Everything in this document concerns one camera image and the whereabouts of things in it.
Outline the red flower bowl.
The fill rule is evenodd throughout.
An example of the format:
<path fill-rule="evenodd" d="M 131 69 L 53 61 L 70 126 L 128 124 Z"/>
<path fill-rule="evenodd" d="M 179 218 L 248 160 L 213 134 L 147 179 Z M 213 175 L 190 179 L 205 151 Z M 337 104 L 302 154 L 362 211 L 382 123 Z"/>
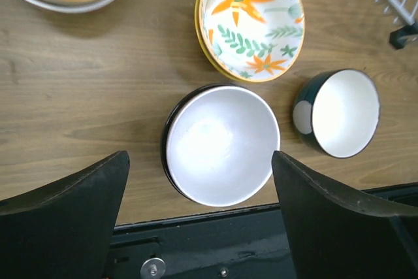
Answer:
<path fill-rule="evenodd" d="M 95 0 L 87 3 L 58 4 L 47 0 L 24 0 L 27 3 L 46 10 L 65 14 L 81 14 L 99 10 L 115 0 Z"/>

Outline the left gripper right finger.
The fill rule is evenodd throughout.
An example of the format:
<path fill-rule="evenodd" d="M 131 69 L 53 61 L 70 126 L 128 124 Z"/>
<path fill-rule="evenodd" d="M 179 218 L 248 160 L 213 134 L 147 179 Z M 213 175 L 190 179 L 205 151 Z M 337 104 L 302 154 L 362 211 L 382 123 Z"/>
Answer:
<path fill-rule="evenodd" d="M 417 277 L 417 184 L 361 191 L 278 151 L 272 170 L 299 278 Z"/>

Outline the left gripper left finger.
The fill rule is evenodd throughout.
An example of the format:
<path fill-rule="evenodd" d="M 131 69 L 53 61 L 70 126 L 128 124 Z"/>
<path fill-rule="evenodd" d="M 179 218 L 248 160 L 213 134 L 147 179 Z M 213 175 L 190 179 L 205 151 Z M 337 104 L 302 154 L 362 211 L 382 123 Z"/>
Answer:
<path fill-rule="evenodd" d="M 129 168 L 118 151 L 1 200 L 1 277 L 101 278 Z"/>

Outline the white floral bowl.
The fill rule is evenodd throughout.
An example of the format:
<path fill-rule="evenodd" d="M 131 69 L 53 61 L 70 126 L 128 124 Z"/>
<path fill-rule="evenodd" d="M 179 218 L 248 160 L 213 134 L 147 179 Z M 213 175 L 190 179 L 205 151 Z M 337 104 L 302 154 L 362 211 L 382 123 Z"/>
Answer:
<path fill-rule="evenodd" d="M 221 74 L 268 82 L 288 71 L 302 49 L 302 0 L 196 0 L 195 30 Z"/>

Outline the teal white bowl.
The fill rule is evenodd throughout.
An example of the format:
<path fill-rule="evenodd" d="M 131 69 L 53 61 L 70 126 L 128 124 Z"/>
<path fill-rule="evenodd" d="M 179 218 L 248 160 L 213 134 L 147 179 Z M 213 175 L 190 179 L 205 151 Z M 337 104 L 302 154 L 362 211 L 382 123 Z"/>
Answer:
<path fill-rule="evenodd" d="M 293 103 L 293 125 L 303 142 L 338 159 L 362 152 L 379 124 L 376 85 L 362 71 L 340 69 L 308 80 Z"/>

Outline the beige stoneware bowl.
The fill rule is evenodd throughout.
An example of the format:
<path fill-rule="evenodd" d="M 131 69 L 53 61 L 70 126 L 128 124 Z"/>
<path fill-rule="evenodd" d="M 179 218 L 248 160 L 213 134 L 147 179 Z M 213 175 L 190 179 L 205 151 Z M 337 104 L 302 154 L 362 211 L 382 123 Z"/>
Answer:
<path fill-rule="evenodd" d="M 210 84 L 173 108 L 160 154 L 167 178 L 184 197 L 228 207 L 267 183 L 279 148 L 279 125 L 264 99 L 241 86 Z"/>

